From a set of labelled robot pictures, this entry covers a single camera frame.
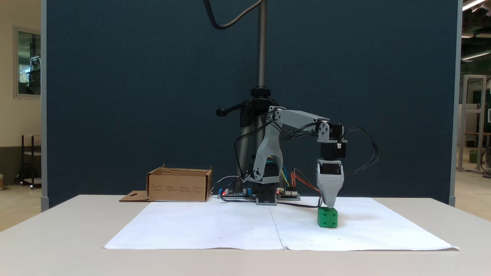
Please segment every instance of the yellow wire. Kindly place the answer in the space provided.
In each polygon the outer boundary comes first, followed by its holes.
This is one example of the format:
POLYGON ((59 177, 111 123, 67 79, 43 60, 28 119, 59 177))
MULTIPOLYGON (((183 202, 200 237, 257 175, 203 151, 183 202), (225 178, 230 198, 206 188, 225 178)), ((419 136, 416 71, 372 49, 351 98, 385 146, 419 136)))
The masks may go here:
POLYGON ((288 183, 288 181, 286 180, 286 177, 285 177, 285 172, 283 170, 281 170, 281 175, 283 175, 283 179, 285 180, 286 182, 286 186, 287 187, 290 187, 290 183, 288 183))

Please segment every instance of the tripod knob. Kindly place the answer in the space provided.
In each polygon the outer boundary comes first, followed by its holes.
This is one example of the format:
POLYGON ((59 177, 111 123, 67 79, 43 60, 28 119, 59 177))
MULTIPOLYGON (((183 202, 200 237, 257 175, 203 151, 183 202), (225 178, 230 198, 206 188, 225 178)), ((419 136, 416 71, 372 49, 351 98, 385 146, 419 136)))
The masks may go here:
POLYGON ((217 114, 217 116, 219 117, 225 117, 227 116, 227 114, 229 114, 230 112, 234 111, 234 110, 239 110, 240 108, 242 107, 242 104, 238 104, 238 105, 234 105, 232 106, 231 108, 227 108, 227 109, 217 109, 217 111, 215 112, 217 114))
POLYGON ((226 109, 217 109, 216 114, 219 117, 225 117, 228 114, 228 112, 226 109))

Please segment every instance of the window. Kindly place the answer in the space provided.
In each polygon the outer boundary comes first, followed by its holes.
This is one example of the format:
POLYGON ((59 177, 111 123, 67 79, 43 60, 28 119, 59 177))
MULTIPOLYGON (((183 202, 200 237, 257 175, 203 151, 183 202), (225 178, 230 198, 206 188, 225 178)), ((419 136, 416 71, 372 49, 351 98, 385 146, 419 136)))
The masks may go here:
POLYGON ((14 98, 40 98, 41 33, 14 26, 14 98))

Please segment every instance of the tripod leg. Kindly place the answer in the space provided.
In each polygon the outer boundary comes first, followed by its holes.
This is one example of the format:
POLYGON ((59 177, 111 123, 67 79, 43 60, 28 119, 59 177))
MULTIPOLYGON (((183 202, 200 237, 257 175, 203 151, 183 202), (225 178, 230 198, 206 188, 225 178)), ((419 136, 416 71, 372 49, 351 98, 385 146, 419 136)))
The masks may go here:
MULTIPOLYGON (((256 129, 262 127, 263 125, 264 123, 263 121, 261 121, 261 117, 259 116, 254 117, 254 126, 256 127, 256 129)), ((263 140, 264 140, 264 129, 254 134, 254 153, 257 152, 257 149, 259 148, 263 140)))
MULTIPOLYGON (((241 128, 241 136, 250 132, 250 126, 241 128)), ((249 137, 246 137, 239 142, 239 148, 237 153, 239 154, 239 162, 241 163, 242 172, 246 172, 246 162, 247 162, 247 145, 249 144, 249 137)), ((241 176, 241 170, 237 168, 237 175, 241 176)), ((234 184, 234 192, 242 193, 244 188, 244 183, 242 181, 238 181, 234 184)))

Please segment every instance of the blue wire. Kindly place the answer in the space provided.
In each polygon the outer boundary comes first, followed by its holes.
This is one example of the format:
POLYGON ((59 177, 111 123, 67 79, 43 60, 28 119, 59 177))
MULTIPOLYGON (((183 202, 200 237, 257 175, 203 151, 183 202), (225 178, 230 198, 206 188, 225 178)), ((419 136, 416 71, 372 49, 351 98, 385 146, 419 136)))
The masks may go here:
POLYGON ((285 166, 283 166, 283 171, 285 172, 285 178, 286 178, 286 181, 288 181, 288 173, 286 172, 286 168, 285 168, 285 166))

